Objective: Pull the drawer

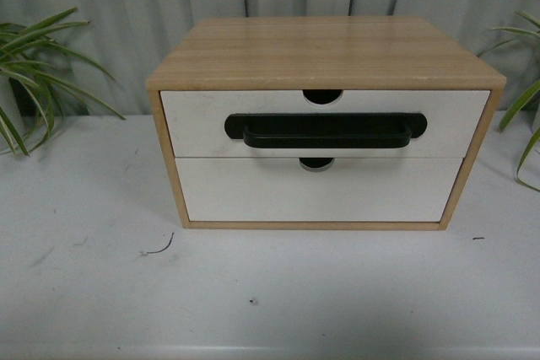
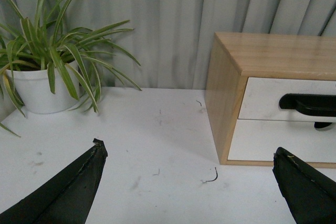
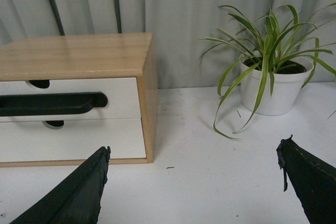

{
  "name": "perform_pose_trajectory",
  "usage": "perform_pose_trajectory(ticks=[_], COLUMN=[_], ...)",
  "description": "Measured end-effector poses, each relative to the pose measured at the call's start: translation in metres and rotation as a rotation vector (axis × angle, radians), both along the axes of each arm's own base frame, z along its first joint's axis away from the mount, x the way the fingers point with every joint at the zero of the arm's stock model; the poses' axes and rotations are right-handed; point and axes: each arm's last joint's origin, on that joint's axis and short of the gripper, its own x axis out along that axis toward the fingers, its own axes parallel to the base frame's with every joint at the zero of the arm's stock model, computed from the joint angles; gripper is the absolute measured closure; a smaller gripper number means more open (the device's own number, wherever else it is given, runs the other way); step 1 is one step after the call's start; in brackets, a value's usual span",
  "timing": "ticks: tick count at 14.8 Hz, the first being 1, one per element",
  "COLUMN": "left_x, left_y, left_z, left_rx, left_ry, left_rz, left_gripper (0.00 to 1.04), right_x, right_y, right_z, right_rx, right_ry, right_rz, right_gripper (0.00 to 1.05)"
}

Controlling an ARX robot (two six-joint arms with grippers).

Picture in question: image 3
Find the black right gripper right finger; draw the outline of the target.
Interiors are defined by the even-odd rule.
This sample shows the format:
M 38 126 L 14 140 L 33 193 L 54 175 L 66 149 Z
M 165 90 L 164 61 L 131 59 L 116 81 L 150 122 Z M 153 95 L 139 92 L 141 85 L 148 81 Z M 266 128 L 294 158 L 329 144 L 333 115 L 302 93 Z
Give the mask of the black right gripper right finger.
M 310 223 L 335 223 L 335 167 L 297 145 L 282 139 L 277 149 L 284 174 L 284 191 L 289 179 Z

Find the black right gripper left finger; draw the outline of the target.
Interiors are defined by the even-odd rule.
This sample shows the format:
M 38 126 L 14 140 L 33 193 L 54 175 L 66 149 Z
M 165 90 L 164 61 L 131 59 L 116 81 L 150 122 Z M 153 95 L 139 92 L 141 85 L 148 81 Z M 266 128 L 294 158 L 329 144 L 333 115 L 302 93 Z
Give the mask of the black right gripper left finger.
M 97 223 L 110 147 L 101 147 L 12 223 Z

